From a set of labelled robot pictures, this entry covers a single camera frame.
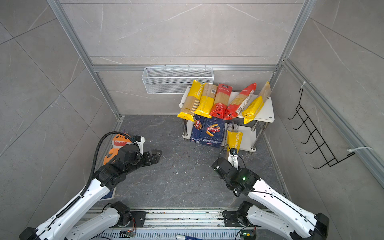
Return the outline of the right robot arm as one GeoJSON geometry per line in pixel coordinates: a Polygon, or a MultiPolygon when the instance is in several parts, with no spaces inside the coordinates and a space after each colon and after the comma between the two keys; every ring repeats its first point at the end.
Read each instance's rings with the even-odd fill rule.
{"type": "Polygon", "coordinates": [[[247,168],[235,167],[224,158],[212,164],[235,196],[245,195],[268,208],[264,211],[244,201],[236,211],[235,220],[245,227],[263,227],[286,240],[325,240],[329,233],[329,218],[313,214],[270,187],[259,175],[247,168]]]}

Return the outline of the blue Barilla spaghetti box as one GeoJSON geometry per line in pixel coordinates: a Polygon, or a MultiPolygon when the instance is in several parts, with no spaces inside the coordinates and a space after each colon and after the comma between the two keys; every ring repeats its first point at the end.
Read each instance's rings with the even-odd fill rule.
{"type": "Polygon", "coordinates": [[[206,119],[205,117],[200,115],[194,116],[194,123],[192,126],[192,132],[190,137],[191,142],[194,142],[194,143],[200,142],[200,136],[203,130],[205,119],[206,119]]]}

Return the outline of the red spaghetti bag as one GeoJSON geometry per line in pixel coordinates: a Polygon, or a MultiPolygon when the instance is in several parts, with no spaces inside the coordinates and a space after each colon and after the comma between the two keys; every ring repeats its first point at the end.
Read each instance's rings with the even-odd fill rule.
{"type": "Polygon", "coordinates": [[[233,87],[225,84],[219,84],[215,96],[214,105],[210,111],[210,116],[223,119],[233,87]]]}
{"type": "Polygon", "coordinates": [[[232,120],[236,118],[244,109],[251,96],[257,88],[257,83],[252,83],[243,89],[227,106],[225,111],[224,120],[232,120]]]}

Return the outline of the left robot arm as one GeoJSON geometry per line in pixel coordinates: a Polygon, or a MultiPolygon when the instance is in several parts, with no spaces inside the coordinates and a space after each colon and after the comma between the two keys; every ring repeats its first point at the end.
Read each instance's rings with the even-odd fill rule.
{"type": "Polygon", "coordinates": [[[99,149],[104,139],[117,132],[105,134],[99,141],[92,163],[91,174],[85,187],[61,210],[36,228],[27,227],[20,240],[89,240],[113,227],[135,226],[131,210],[122,202],[115,202],[96,217],[78,224],[78,221],[106,194],[123,182],[127,175],[141,167],[157,164],[162,151],[143,151],[145,139],[125,135],[131,141],[120,149],[105,165],[96,169],[99,149]]]}

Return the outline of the yellow Pastatime spaghetti bag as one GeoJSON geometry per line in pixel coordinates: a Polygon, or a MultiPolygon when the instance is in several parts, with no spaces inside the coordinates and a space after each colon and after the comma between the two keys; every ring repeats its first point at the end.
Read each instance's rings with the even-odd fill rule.
{"type": "Polygon", "coordinates": [[[204,84],[194,80],[191,89],[187,95],[184,105],[178,114],[178,117],[184,120],[193,121],[195,111],[197,110],[203,94],[204,84]]]}

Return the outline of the yellow pasta bag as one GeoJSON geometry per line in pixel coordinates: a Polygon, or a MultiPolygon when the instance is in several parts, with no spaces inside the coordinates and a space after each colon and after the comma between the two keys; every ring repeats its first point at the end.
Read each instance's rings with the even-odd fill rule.
{"type": "Polygon", "coordinates": [[[258,97],[251,102],[251,104],[242,112],[244,117],[244,124],[248,124],[253,121],[256,115],[263,108],[268,97],[271,95],[270,82],[266,82],[258,97]]]}

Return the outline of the clear labelled spaghetti bag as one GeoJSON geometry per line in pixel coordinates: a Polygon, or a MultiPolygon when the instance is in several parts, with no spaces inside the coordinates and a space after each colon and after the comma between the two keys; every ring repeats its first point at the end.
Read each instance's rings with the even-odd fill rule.
{"type": "Polygon", "coordinates": [[[238,133],[239,132],[239,125],[237,123],[229,123],[227,124],[227,131],[232,133],[238,133]]]}

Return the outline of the blue Barilla rigatoni box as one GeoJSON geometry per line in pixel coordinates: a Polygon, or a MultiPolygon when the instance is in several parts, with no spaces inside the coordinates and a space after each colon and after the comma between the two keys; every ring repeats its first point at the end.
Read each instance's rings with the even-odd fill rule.
{"type": "Polygon", "coordinates": [[[199,139],[200,144],[219,148],[223,142],[225,124],[223,119],[206,118],[199,139]]]}

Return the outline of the yellow barcode spaghetti bag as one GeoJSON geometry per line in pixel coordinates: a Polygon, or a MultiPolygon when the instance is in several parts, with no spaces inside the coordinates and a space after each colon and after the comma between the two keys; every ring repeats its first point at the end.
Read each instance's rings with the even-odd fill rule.
{"type": "Polygon", "coordinates": [[[213,84],[204,84],[203,94],[200,99],[200,104],[195,110],[195,114],[211,119],[211,109],[214,106],[215,97],[217,94],[218,86],[213,84]]]}

